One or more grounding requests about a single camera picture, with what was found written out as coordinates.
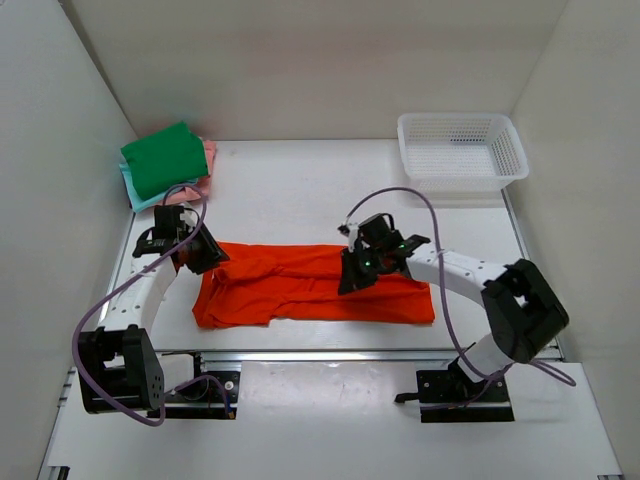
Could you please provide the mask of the orange t-shirt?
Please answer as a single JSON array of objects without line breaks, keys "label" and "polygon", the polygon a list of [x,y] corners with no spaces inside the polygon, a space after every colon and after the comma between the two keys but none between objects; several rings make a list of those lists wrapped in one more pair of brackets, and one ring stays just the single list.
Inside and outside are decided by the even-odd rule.
[{"label": "orange t-shirt", "polygon": [[400,274],[340,295],[339,245],[224,242],[230,259],[202,275],[192,308],[203,329],[266,326],[273,319],[430,325],[430,285]]}]

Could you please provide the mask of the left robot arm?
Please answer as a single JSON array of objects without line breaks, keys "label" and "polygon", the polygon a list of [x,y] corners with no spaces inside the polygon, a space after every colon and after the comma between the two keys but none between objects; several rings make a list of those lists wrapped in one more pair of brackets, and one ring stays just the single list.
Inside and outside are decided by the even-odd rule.
[{"label": "left robot arm", "polygon": [[202,275],[228,261],[201,215],[190,205],[162,205],[154,223],[135,242],[129,275],[107,299],[105,317],[93,330],[77,327],[73,357],[86,412],[120,411],[156,426],[165,399],[181,392],[197,398],[216,379],[192,353],[159,355],[150,332],[181,268]]}]

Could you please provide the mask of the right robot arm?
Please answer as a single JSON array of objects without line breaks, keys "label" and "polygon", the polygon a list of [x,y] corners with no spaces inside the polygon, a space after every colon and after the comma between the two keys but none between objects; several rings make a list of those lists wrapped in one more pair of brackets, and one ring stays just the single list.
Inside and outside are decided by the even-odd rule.
[{"label": "right robot arm", "polygon": [[559,298],[529,260],[497,264],[445,251],[435,239],[403,236],[386,213],[338,230],[348,240],[341,252],[339,294],[352,295],[400,274],[436,285],[442,296],[453,292],[483,307],[489,334],[460,349],[449,366],[449,391],[460,400],[473,399],[484,381],[514,363],[537,366],[539,352],[569,323]]}]

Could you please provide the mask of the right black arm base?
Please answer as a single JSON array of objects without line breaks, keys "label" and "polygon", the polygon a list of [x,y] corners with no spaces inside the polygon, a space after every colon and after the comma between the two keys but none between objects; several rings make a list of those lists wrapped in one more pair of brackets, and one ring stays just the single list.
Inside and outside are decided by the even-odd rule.
[{"label": "right black arm base", "polygon": [[426,423],[508,423],[515,420],[505,378],[472,383],[461,372],[418,370],[417,390],[399,393],[394,402],[417,402]]}]

